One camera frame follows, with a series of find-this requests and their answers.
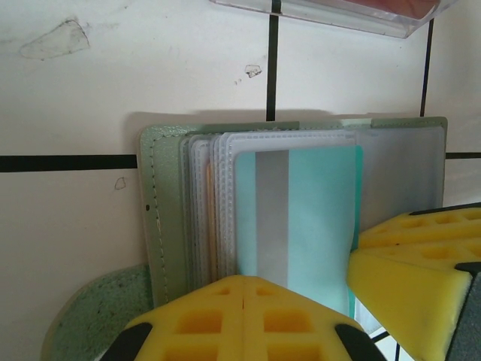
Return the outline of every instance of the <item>red object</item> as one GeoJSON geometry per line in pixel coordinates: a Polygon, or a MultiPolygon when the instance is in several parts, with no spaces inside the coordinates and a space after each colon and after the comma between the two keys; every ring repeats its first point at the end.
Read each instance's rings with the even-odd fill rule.
{"type": "Polygon", "coordinates": [[[438,6],[440,0],[347,0],[381,11],[402,15],[411,19],[422,19],[438,6]]]}

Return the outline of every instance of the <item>black rubber pad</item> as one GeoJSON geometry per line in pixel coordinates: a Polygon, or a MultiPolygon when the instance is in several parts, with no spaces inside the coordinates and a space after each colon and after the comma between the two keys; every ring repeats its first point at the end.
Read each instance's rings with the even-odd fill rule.
{"type": "Polygon", "coordinates": [[[468,205],[452,205],[451,207],[428,209],[427,211],[412,212],[412,213],[409,213],[409,215],[410,216],[422,216],[423,214],[433,214],[433,213],[440,213],[440,212],[447,212],[447,211],[458,211],[460,209],[466,209],[466,208],[481,208],[481,202],[470,203],[468,205]]]}
{"type": "Polygon", "coordinates": [[[151,329],[150,323],[139,323],[124,329],[100,361],[134,361],[151,329]]]}
{"type": "Polygon", "coordinates": [[[386,361],[367,333],[345,323],[335,329],[352,361],[386,361]]]}
{"type": "Polygon", "coordinates": [[[481,262],[459,263],[459,271],[473,276],[458,325],[452,335],[446,361],[481,359],[481,262]]]}

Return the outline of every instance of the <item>clear plastic container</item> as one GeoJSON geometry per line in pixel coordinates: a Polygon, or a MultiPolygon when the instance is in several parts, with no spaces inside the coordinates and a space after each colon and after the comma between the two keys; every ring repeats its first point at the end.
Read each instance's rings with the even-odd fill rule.
{"type": "Polygon", "coordinates": [[[407,38],[458,0],[211,0],[363,32],[407,38]]]}

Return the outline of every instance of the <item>light blue card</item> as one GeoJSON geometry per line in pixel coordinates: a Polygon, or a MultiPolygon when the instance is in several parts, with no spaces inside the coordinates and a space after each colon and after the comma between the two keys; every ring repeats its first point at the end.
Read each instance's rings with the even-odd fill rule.
{"type": "Polygon", "coordinates": [[[237,267],[351,317],[360,146],[242,153],[235,161],[237,267]]]}

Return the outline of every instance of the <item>black grout line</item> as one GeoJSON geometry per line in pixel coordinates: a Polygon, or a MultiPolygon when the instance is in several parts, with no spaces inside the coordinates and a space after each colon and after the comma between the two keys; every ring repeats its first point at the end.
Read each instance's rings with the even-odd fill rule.
{"type": "MultiPolygon", "coordinates": [[[[272,14],[281,14],[281,0],[272,0],[272,14]]],[[[276,120],[276,91],[277,91],[277,50],[279,45],[279,16],[269,16],[269,45],[268,45],[268,90],[265,119],[268,122],[276,120]]]]}
{"type": "Polygon", "coordinates": [[[446,159],[481,159],[481,152],[446,153],[446,159]]]}
{"type": "Polygon", "coordinates": [[[389,332],[384,331],[384,332],[380,333],[379,335],[374,336],[371,340],[372,340],[372,342],[376,343],[376,342],[379,342],[379,341],[383,340],[386,337],[389,337],[389,332]]]}
{"type": "Polygon", "coordinates": [[[92,156],[0,156],[0,173],[135,169],[134,154],[92,156]]]}
{"type": "Polygon", "coordinates": [[[429,22],[428,44],[426,46],[426,60],[424,64],[424,79],[422,81],[421,111],[420,117],[424,117],[426,109],[426,96],[428,94],[429,65],[431,62],[431,45],[433,43],[434,19],[429,22]]]}
{"type": "Polygon", "coordinates": [[[399,346],[399,344],[396,343],[396,354],[395,354],[394,361],[399,361],[399,354],[400,353],[401,353],[401,346],[399,346]]]}

